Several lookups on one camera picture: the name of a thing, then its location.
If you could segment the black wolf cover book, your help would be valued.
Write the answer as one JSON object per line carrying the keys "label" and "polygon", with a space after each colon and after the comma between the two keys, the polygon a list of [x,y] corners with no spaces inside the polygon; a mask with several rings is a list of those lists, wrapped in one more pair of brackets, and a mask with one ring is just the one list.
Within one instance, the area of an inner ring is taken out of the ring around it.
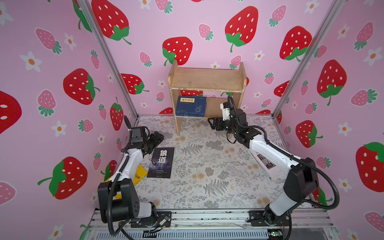
{"label": "black wolf cover book", "polygon": [[147,177],[170,179],[174,153],[175,148],[155,148],[153,151]]}

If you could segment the blue book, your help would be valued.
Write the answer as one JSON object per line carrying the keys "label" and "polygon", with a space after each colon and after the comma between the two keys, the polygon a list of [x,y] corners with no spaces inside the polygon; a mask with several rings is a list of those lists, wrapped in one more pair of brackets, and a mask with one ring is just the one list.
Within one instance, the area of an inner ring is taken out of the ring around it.
{"label": "blue book", "polygon": [[175,114],[178,117],[204,118],[206,114],[206,97],[183,97],[179,96]]}

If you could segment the yellow cover book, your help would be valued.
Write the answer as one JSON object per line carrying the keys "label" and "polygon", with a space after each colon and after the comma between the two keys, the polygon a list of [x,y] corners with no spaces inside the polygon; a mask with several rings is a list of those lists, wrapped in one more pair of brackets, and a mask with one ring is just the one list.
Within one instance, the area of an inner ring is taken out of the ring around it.
{"label": "yellow cover book", "polygon": [[[138,168],[136,170],[136,173],[135,173],[135,176],[133,178],[133,183],[134,183],[134,186],[136,186],[141,180],[143,180],[146,176],[148,175],[148,171],[141,165],[139,164],[138,165]],[[124,176],[120,176],[119,177],[119,181],[121,181],[123,179]],[[121,193],[117,193],[115,196],[114,196],[114,200],[118,200],[118,199],[121,199],[122,198],[122,194]]]}

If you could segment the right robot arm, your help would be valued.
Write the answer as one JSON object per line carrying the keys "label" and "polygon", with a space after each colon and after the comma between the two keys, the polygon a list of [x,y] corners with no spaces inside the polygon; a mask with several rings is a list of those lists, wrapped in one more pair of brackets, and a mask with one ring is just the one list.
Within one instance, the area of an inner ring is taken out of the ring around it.
{"label": "right robot arm", "polygon": [[286,180],[282,192],[265,207],[262,220],[268,225],[277,225],[319,187],[314,162],[310,159],[298,159],[276,146],[268,140],[263,128],[247,126],[243,111],[225,109],[223,117],[208,118],[208,122],[213,130],[232,134],[238,143],[261,154],[284,172]]}

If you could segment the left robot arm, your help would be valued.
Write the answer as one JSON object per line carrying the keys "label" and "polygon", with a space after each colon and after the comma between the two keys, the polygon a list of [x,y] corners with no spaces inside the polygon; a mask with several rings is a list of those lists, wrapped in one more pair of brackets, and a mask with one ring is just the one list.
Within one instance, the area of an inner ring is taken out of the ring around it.
{"label": "left robot arm", "polygon": [[103,223],[136,221],[153,226],[157,221],[156,206],[141,202],[134,186],[134,178],[145,155],[151,154],[164,140],[159,132],[149,133],[146,127],[130,129],[127,145],[121,149],[122,159],[111,178],[99,184],[98,196]]}

